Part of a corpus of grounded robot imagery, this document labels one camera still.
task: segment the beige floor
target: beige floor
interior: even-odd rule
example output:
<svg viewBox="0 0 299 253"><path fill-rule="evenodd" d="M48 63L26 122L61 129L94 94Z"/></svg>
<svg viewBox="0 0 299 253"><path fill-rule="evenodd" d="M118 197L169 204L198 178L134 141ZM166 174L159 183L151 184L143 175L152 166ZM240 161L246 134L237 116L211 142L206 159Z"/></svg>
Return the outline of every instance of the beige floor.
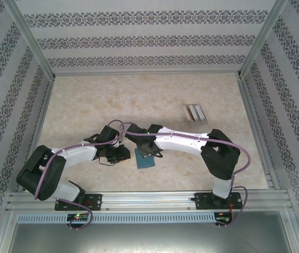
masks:
<svg viewBox="0 0 299 253"><path fill-rule="evenodd" d="M201 104L209 126L191 127L182 105ZM235 185L267 188L256 145L233 74L119 75L57 77L39 144L62 148L77 144L109 121L152 123L174 130L204 133L222 130L252 156L251 166L237 175ZM84 162L63 172L87 191L208 190L212 175L197 156L165 150L155 167L138 169L135 144L125 141L131 159L107 167ZM241 154L236 169L244 165Z"/></svg>

